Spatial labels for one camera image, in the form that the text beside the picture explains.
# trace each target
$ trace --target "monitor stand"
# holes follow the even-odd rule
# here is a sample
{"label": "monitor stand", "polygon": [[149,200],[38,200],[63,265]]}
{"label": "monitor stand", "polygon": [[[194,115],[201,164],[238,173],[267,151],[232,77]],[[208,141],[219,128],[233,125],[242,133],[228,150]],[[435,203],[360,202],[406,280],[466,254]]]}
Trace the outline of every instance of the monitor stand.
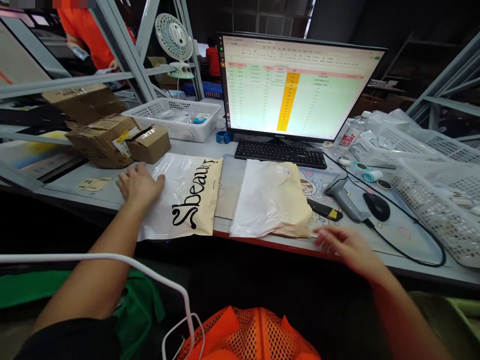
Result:
{"label": "monitor stand", "polygon": [[271,138],[270,140],[268,140],[266,142],[268,144],[272,144],[272,145],[287,145],[284,141],[282,141],[278,137]]}

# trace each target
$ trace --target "orange mesh bag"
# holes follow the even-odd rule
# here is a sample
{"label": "orange mesh bag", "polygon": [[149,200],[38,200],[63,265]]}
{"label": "orange mesh bag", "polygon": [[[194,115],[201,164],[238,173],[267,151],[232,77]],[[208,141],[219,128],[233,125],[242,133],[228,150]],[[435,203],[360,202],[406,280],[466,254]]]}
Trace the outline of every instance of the orange mesh bag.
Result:
{"label": "orange mesh bag", "polygon": [[[293,327],[287,318],[258,307],[240,310],[231,306],[203,323],[203,360],[320,360],[320,355]],[[195,346],[188,360],[197,360],[202,349],[202,332],[195,331]],[[190,339],[178,354],[184,360]]]}

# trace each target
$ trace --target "white plastic mailer bag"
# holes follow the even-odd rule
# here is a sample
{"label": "white plastic mailer bag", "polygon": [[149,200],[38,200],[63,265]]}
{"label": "white plastic mailer bag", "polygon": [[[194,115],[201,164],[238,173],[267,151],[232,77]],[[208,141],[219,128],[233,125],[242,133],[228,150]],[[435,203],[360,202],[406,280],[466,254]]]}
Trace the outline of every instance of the white plastic mailer bag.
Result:
{"label": "white plastic mailer bag", "polygon": [[297,165],[247,160],[230,236],[259,238],[274,233],[309,238],[311,217]]}
{"label": "white plastic mailer bag", "polygon": [[143,219],[138,241],[211,236],[222,162],[167,152],[152,172],[155,180],[165,174],[165,187]]}

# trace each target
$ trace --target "white fan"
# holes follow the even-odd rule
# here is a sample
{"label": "white fan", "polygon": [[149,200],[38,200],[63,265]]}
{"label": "white fan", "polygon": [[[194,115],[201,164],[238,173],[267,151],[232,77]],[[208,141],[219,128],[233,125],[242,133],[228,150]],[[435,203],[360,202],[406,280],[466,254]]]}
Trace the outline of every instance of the white fan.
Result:
{"label": "white fan", "polygon": [[179,79],[193,79],[195,76],[188,71],[189,65],[185,60],[192,56],[194,46],[192,38],[180,20],[168,13],[161,13],[155,20],[155,32],[163,50],[179,61],[170,63],[176,70],[169,72],[168,75]]}

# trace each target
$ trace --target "white plastic basket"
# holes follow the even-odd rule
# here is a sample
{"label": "white plastic basket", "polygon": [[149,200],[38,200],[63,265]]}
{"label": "white plastic basket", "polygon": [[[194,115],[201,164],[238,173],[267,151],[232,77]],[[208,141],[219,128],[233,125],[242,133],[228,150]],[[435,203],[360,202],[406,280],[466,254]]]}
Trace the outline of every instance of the white plastic basket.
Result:
{"label": "white plastic basket", "polygon": [[349,149],[358,161],[366,165],[395,169],[397,167],[397,160],[401,158],[422,160],[445,159],[436,150],[422,144],[395,127],[372,124],[369,130],[377,136],[383,136],[390,140],[393,145],[393,150],[376,147],[363,136],[358,136]]}
{"label": "white plastic basket", "polygon": [[[124,111],[122,114],[133,117],[142,129],[151,125],[161,125],[168,129],[168,136],[171,139],[203,143],[208,139],[210,133],[215,128],[221,107],[221,105],[208,102],[159,98]],[[175,122],[154,118],[155,115],[171,109],[185,110],[193,116],[197,116],[199,113],[207,113],[210,114],[210,117],[202,124]]]}
{"label": "white plastic basket", "polygon": [[406,133],[447,158],[464,163],[480,164],[480,151],[442,133],[425,129],[411,129]]}
{"label": "white plastic basket", "polygon": [[456,161],[400,159],[391,182],[457,262],[480,268],[478,217],[460,208],[432,183],[459,189],[480,201],[480,166]]}

